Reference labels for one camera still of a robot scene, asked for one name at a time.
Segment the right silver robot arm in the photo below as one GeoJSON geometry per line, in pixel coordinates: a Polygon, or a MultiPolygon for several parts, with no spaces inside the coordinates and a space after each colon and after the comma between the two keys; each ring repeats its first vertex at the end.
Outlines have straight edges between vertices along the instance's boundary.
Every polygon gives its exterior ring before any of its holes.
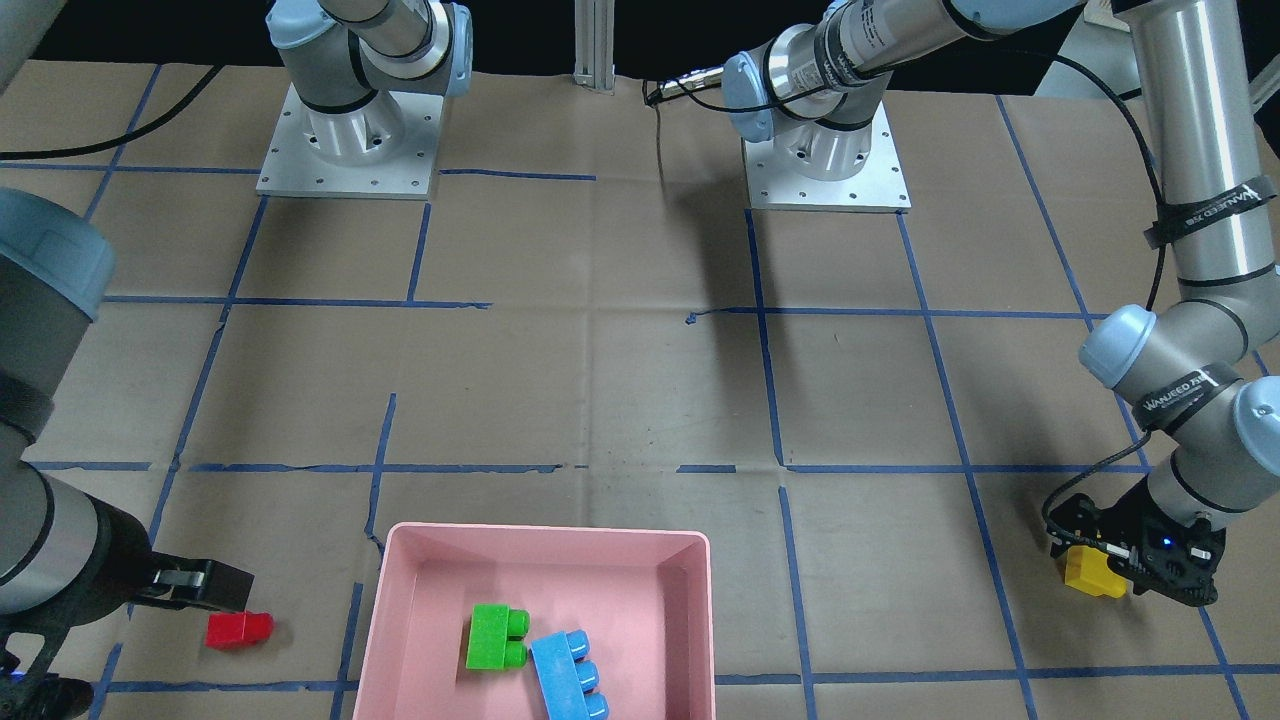
{"type": "MultiPolygon", "coordinates": [[[[291,76],[256,190],[264,196],[425,199],[445,97],[468,91],[475,22],[460,1],[274,1],[266,26],[291,76]]],[[[23,457],[97,319],[116,255],[81,214],[6,187],[3,224],[3,651],[5,719],[73,719],[88,682],[51,671],[70,630],[128,603],[246,610],[253,577],[157,552],[133,515],[23,457]]]]}

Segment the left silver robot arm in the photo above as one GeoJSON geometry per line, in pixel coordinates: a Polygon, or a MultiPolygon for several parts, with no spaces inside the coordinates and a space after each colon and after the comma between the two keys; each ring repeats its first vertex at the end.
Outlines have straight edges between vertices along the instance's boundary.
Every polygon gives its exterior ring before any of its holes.
{"type": "MultiPolygon", "coordinates": [[[[996,40],[1070,1],[837,1],[728,59],[721,87],[748,142],[863,131],[890,73],[960,38],[996,40]]],[[[1228,527],[1277,493],[1277,378],[1236,364],[1277,337],[1277,259],[1260,164],[1242,23],[1233,1],[1115,1],[1132,31],[1152,140],[1156,219],[1180,299],[1120,307],[1083,343],[1083,366],[1130,406],[1169,459],[1114,506],[1056,489],[1041,510],[1053,555],[1102,552],[1137,593],[1213,603],[1228,527]]]]}

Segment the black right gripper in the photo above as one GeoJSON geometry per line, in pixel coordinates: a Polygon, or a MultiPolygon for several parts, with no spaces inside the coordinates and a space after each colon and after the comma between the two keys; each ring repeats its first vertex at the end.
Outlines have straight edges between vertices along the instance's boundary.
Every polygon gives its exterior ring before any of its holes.
{"type": "MultiPolygon", "coordinates": [[[[4,719],[84,716],[93,705],[93,683],[52,673],[52,661],[72,628],[106,618],[148,584],[146,529],[136,518],[110,503],[93,497],[90,502],[95,544],[84,568],[51,600],[22,612],[3,615],[4,719]],[[40,639],[40,647],[20,678],[14,674],[20,657],[8,648],[14,634],[40,639]]],[[[243,612],[253,582],[252,573],[218,560],[163,559],[150,594],[163,607],[243,612]]]]}

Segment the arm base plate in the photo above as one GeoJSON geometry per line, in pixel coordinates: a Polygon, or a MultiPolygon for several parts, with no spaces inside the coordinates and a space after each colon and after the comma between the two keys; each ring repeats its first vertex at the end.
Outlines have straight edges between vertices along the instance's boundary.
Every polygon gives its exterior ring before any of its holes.
{"type": "Polygon", "coordinates": [[[868,126],[810,123],[742,145],[750,208],[772,211],[905,213],[913,208],[883,105],[868,126]]]}
{"type": "Polygon", "coordinates": [[[289,88],[256,191],[289,199],[428,201],[444,110],[439,96],[379,92],[360,109],[326,114],[289,88]]]}

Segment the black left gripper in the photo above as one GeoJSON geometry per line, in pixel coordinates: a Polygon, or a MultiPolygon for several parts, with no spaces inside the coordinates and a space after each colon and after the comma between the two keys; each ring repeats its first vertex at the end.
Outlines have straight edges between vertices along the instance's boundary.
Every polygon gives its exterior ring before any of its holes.
{"type": "Polygon", "coordinates": [[[1044,529],[1050,553],[1064,556],[1074,544],[1105,552],[1112,571],[1125,578],[1135,594],[1153,591],[1189,607],[1219,600],[1215,573],[1225,551],[1226,532],[1198,518],[1190,527],[1174,521],[1140,480],[1111,507],[1101,509],[1084,493],[1061,503],[1061,486],[1044,501],[1044,529]]]}

